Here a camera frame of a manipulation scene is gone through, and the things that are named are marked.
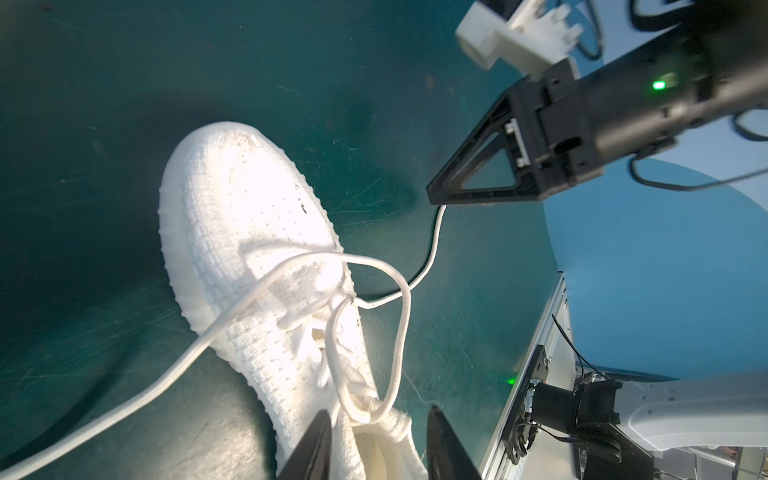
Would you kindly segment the white knit sneaker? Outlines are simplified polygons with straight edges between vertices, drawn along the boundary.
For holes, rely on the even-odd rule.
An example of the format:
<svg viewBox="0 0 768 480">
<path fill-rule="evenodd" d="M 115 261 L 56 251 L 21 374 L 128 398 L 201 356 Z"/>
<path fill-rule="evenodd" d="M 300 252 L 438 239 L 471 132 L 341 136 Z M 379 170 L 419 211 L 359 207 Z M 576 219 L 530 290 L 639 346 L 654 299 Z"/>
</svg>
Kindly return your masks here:
<svg viewBox="0 0 768 480">
<path fill-rule="evenodd" d="M 194 130 L 173 151 L 159 197 L 165 268 L 183 317 L 197 333 L 250 292 L 284 260 L 338 252 L 332 222 L 295 164 L 257 129 L 218 122 Z M 243 375 L 272 423 L 276 461 L 284 465 L 311 421 L 327 410 L 332 423 L 334 479 L 424 479 L 410 417 L 394 408 L 379 425 L 335 419 L 337 394 L 320 378 L 322 330 L 284 331 L 280 320 L 300 313 L 326 320 L 331 310 L 307 307 L 332 296 L 357 297 L 347 264 L 307 262 L 285 272 L 211 344 Z M 354 353 L 353 379 L 376 383 L 365 345 L 361 308 L 339 320 L 338 340 Z M 376 404 L 385 397 L 377 391 Z"/>
</svg>

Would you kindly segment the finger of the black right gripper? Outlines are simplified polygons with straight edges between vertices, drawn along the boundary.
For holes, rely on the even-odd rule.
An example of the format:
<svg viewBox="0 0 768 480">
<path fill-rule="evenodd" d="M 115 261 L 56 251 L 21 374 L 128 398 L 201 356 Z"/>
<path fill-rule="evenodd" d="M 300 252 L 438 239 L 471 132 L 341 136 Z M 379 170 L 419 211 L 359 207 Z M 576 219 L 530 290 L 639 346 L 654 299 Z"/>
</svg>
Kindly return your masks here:
<svg viewBox="0 0 768 480">
<path fill-rule="evenodd" d="M 513 102 L 501 95 L 427 186 L 433 205 L 535 201 L 540 196 Z"/>
</svg>

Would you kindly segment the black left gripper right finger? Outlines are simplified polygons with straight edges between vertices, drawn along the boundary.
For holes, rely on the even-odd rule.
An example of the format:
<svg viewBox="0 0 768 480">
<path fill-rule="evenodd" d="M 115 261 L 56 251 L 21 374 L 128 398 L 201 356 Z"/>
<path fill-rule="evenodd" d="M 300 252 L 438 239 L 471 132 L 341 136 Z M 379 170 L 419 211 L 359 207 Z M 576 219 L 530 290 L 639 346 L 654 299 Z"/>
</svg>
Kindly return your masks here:
<svg viewBox="0 0 768 480">
<path fill-rule="evenodd" d="M 429 480 L 482 479 L 443 411 L 437 406 L 432 406 L 428 413 L 426 458 Z"/>
</svg>

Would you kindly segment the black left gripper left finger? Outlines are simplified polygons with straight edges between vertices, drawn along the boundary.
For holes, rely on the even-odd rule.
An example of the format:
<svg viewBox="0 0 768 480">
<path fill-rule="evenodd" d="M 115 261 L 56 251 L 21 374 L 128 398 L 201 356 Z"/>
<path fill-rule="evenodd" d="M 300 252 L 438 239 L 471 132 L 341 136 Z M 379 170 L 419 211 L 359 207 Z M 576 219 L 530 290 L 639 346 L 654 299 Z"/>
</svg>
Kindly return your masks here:
<svg viewBox="0 0 768 480">
<path fill-rule="evenodd" d="M 328 480 L 332 458 L 332 424 L 327 410 L 320 410 L 290 455 L 278 480 Z"/>
</svg>

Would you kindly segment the white shoelace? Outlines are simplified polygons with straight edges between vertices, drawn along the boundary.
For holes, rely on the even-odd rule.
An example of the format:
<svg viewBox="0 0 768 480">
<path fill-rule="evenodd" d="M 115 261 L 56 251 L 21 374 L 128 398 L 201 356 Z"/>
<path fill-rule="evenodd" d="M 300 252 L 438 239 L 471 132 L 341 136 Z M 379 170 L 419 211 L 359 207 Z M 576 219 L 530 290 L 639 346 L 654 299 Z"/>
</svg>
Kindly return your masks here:
<svg viewBox="0 0 768 480">
<path fill-rule="evenodd" d="M 318 310 L 329 308 L 331 313 L 324 321 L 308 320 L 304 315 L 295 313 L 277 323 L 277 326 L 284 331 L 292 331 L 302 327 L 309 332 L 314 330 L 322 330 L 324 332 L 324 338 L 321 341 L 314 340 L 312 344 L 317 348 L 323 349 L 325 363 L 319 369 L 320 378 L 325 380 L 325 382 L 332 382 L 337 394 L 337 403 L 334 405 L 333 415 L 335 419 L 345 414 L 349 418 L 350 423 L 355 427 L 381 424 L 385 417 L 393 410 L 393 405 L 400 389 L 405 339 L 412 309 L 412 290 L 428 275 L 434 264 L 446 209 L 447 207 L 442 205 L 437 210 L 429 256 L 426 264 L 412 282 L 408 283 L 403 275 L 393 266 L 372 257 L 338 252 L 309 252 L 288 258 L 259 280 L 256 286 L 241 300 L 216 318 L 158 380 L 136 396 L 53 445 L 3 470 L 1 477 L 3 479 L 23 479 L 150 404 L 167 391 L 185 373 L 203 351 L 213 343 L 217 336 L 230 328 L 232 324 L 238 322 L 242 311 L 259 299 L 268 286 L 279 279 L 285 272 L 307 262 L 338 260 L 345 264 L 372 267 L 387 274 L 399 287 L 397 293 L 392 293 L 373 301 L 365 301 L 354 296 L 341 296 L 339 303 L 334 304 L 334 298 L 330 296 L 307 307 L 308 314 L 314 314 Z M 357 382 L 353 379 L 353 374 L 357 371 L 352 365 L 354 353 L 338 340 L 338 334 L 341 332 L 339 320 L 352 307 L 371 310 L 397 299 L 402 301 L 402 310 L 394 345 L 389 385 L 385 397 L 376 404 L 373 404 L 372 402 L 377 399 L 376 389 L 365 382 Z"/>
</svg>

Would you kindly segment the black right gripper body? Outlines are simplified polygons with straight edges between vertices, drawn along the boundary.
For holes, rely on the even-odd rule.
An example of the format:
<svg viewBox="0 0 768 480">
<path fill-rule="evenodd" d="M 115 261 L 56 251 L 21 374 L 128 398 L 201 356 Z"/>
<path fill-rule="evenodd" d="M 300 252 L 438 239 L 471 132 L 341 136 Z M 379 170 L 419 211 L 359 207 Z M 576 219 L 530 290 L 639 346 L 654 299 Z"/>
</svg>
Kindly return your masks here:
<svg viewBox="0 0 768 480">
<path fill-rule="evenodd" d="M 767 102 L 767 4 L 699 1 L 682 21 L 583 77 L 561 61 L 510 89 L 518 147 L 513 200 L 543 200 L 624 157 Z"/>
</svg>

